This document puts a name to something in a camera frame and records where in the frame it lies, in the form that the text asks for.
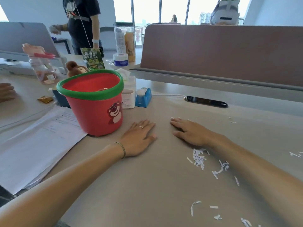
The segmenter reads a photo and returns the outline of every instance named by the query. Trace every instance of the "blue tape dispenser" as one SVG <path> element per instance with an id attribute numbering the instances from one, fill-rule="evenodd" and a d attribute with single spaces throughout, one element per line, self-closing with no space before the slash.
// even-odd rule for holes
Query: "blue tape dispenser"
<path id="1" fill-rule="evenodd" d="M 142 87 L 137 91 L 136 107 L 147 107 L 152 99 L 152 91 L 150 88 Z"/>

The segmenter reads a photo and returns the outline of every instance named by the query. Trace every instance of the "building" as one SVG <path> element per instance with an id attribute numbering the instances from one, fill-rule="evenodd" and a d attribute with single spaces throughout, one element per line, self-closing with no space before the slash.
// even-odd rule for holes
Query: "building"
<path id="1" fill-rule="evenodd" d="M 210 23 L 210 15 L 211 13 L 200 13 L 200 17 L 199 17 L 199 24 L 202 23 Z"/>

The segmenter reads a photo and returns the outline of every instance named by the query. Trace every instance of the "green snack bag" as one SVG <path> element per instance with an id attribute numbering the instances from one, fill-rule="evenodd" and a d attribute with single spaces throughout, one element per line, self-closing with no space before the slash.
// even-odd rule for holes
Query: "green snack bag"
<path id="1" fill-rule="evenodd" d="M 86 67 L 90 71 L 105 69 L 101 57 L 100 49 L 81 48 L 83 59 L 86 61 Z"/>

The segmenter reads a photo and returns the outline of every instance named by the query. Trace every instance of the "bucket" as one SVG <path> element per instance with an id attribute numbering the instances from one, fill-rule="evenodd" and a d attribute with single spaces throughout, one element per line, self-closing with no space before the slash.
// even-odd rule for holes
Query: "bucket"
<path id="1" fill-rule="evenodd" d="M 76 75 L 57 84 L 81 128 L 90 135 L 102 136 L 117 130 L 123 121 L 122 76 L 112 70 L 97 70 Z"/>

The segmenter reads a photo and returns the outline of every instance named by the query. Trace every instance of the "brown teddy bear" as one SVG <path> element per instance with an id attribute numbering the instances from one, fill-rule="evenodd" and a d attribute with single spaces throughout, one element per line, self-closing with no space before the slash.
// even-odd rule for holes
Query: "brown teddy bear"
<path id="1" fill-rule="evenodd" d="M 67 76 L 68 77 L 72 77 L 72 76 L 76 76 L 85 72 L 89 72 L 89 70 L 87 69 L 87 67 L 85 66 L 81 66 L 81 65 L 77 65 L 76 62 L 74 61 L 69 61 L 66 62 L 66 68 L 68 70 Z"/>

